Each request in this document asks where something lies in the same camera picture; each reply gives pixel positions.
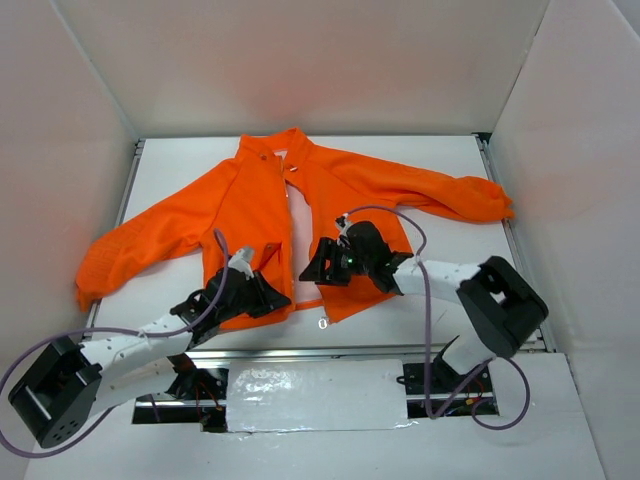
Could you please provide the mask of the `orange zip-up jacket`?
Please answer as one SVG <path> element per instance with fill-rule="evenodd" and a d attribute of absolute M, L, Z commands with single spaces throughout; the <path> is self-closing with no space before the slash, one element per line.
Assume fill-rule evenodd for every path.
<path fill-rule="evenodd" d="M 95 241 L 75 278 L 82 311 L 146 268 L 194 250 L 206 277 L 223 265 L 215 240 L 250 246 L 252 265 L 286 296 L 294 293 L 294 222 L 287 190 L 308 204 L 314 239 L 334 232 L 338 216 L 370 218 L 396 251 L 409 247 L 392 209 L 407 206 L 469 223 L 513 217 L 511 199 L 496 183 L 377 159 L 313 143 L 301 130 L 241 138 L 234 157 Z"/>

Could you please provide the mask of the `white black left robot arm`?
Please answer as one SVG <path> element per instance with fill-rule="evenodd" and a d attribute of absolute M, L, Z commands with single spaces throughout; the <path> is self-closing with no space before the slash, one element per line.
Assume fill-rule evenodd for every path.
<path fill-rule="evenodd" d="M 11 389 L 9 402 L 39 446 L 49 449 L 70 440 L 90 417 L 137 397 L 215 399 L 222 381 L 196 367 L 189 351 L 228 320 L 261 319 L 290 304 L 258 271 L 219 271 L 133 335 L 51 341 Z"/>

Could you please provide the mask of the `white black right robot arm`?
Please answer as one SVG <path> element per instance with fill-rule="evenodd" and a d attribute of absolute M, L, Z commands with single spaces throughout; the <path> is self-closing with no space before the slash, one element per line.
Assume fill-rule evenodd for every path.
<path fill-rule="evenodd" d="M 416 254 L 391 250 L 370 221 L 340 224 L 340 236 L 320 239 L 299 279 L 346 288 L 355 276 L 366 276 L 384 294 L 461 305 L 473 331 L 450 341 L 431 363 L 446 391 L 459 390 L 478 365 L 512 358 L 549 315 L 542 298 L 500 256 L 481 264 L 421 261 Z"/>

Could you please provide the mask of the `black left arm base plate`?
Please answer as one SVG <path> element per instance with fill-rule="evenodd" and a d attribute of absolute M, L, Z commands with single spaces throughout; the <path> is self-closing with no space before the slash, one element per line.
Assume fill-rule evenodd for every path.
<path fill-rule="evenodd" d="M 203 432 L 227 431 L 226 398 L 229 370 L 209 369 L 212 380 L 200 380 L 189 393 L 175 397 L 154 393 L 138 397 L 134 403 L 134 425 L 197 425 Z"/>

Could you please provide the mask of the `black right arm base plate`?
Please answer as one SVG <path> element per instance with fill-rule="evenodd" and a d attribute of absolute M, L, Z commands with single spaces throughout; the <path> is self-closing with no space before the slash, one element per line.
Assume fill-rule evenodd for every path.
<path fill-rule="evenodd" d="M 424 364 L 404 363 L 402 368 L 402 374 L 396 378 L 396 382 L 405 389 L 408 418 L 426 418 Z M 443 386 L 433 375 L 430 386 L 432 411 L 439 410 L 451 393 L 452 389 Z M 456 395 L 452 403 L 443 412 L 443 416 L 468 417 L 471 415 L 472 407 L 483 398 L 487 398 L 487 402 L 477 407 L 476 414 L 478 416 L 497 415 L 498 408 L 494 403 L 493 393 L 491 376 L 488 369 L 485 368 L 478 377 Z"/>

